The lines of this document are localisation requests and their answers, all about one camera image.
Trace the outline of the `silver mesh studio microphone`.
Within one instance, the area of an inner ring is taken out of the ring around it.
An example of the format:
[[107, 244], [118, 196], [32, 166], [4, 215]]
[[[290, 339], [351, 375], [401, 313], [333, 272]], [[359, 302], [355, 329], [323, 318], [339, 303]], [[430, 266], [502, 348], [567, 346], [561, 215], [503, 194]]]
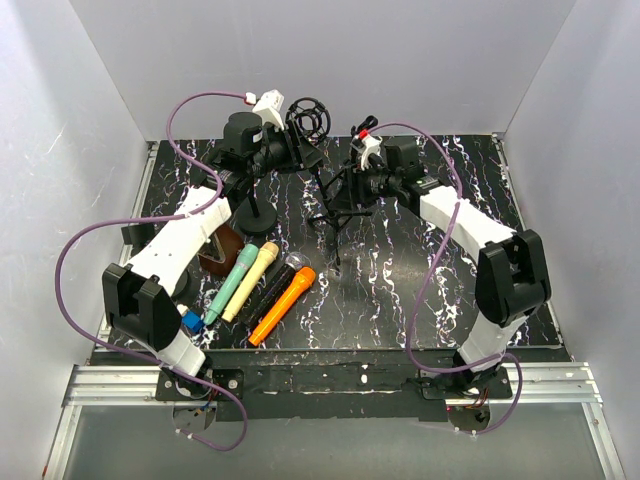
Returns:
[[248, 303], [240, 311], [239, 321], [248, 329], [254, 329], [291, 284], [295, 274], [307, 264], [304, 254], [289, 253], [279, 268], [267, 276], [266, 285], [250, 294]]

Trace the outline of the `orange microphone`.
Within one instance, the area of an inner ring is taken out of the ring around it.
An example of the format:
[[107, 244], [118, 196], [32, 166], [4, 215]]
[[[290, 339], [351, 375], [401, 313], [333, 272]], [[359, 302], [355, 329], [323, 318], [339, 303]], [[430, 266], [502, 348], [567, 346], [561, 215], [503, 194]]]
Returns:
[[316, 272], [307, 266], [295, 273], [286, 290], [251, 333], [249, 342], [253, 346], [258, 346], [265, 340], [297, 299], [312, 286], [315, 279]]

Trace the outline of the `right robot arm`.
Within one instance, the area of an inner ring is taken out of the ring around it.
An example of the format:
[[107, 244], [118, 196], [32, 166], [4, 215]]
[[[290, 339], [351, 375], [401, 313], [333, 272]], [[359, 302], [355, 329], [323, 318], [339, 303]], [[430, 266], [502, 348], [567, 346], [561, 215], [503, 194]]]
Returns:
[[493, 379], [509, 341], [551, 297], [540, 236], [518, 232], [481, 212], [457, 188], [426, 173], [411, 138], [383, 141], [363, 130], [353, 135], [333, 205], [398, 203], [441, 229], [476, 266], [478, 316], [449, 368], [429, 370], [429, 387], [475, 397]]

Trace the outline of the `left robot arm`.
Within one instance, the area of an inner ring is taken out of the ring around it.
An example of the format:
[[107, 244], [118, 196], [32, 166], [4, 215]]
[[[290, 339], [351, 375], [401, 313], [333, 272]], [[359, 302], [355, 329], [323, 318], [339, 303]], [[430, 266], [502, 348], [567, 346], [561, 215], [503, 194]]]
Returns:
[[206, 244], [226, 250], [218, 230], [234, 219], [240, 230], [259, 236], [272, 232], [275, 208], [255, 194], [255, 181], [271, 172], [297, 173], [321, 162], [300, 120], [271, 109], [232, 114], [223, 138], [207, 164], [213, 172], [193, 186], [172, 220], [123, 265], [112, 264], [102, 276], [109, 326], [136, 341], [175, 377], [179, 393], [205, 398], [213, 386], [213, 368], [184, 331], [174, 302], [176, 288], [191, 261]]

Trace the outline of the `cream mic round stand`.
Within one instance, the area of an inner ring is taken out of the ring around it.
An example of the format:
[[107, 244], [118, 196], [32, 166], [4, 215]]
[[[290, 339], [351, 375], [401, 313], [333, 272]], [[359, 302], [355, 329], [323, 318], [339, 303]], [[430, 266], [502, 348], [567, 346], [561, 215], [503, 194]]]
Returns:
[[260, 236], [271, 233], [278, 222], [273, 205], [256, 195], [255, 181], [249, 178], [247, 196], [235, 211], [236, 224], [246, 235]]

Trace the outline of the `cream microphone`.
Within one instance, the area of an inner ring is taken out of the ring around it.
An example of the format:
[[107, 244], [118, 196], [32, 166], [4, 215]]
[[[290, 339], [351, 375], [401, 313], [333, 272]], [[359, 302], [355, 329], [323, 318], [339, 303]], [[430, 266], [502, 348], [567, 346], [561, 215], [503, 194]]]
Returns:
[[277, 258], [278, 253], [279, 247], [274, 242], [265, 242], [262, 245], [251, 268], [226, 305], [221, 315], [224, 321], [231, 322], [237, 316], [267, 268]]

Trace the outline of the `round base mic stand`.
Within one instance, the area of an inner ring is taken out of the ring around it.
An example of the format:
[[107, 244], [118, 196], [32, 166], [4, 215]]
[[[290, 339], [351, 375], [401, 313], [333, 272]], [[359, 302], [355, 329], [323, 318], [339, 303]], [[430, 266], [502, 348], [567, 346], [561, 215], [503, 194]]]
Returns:
[[187, 267], [195, 255], [195, 243], [179, 232], [177, 222], [156, 231], [151, 223], [121, 228], [125, 245], [132, 247], [128, 263], [145, 278], [156, 276], [173, 299], [184, 295], [190, 284]]

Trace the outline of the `black tripod mic stand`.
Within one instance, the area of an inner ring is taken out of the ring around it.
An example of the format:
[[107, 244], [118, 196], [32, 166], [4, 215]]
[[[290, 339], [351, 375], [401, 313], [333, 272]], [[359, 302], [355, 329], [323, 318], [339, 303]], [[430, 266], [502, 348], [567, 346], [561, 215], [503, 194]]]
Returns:
[[381, 139], [371, 134], [377, 125], [370, 115], [351, 128], [348, 157], [325, 185], [332, 209], [365, 208], [377, 201]]

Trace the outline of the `mint green microphone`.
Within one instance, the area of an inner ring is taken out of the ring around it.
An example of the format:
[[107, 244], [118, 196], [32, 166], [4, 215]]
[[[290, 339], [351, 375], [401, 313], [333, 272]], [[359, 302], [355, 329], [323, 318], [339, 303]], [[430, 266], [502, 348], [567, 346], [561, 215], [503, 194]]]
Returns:
[[231, 272], [227, 275], [226, 280], [207, 307], [203, 319], [205, 326], [211, 325], [224, 311], [249, 268], [255, 262], [258, 251], [259, 248], [253, 244], [246, 245], [240, 251]]

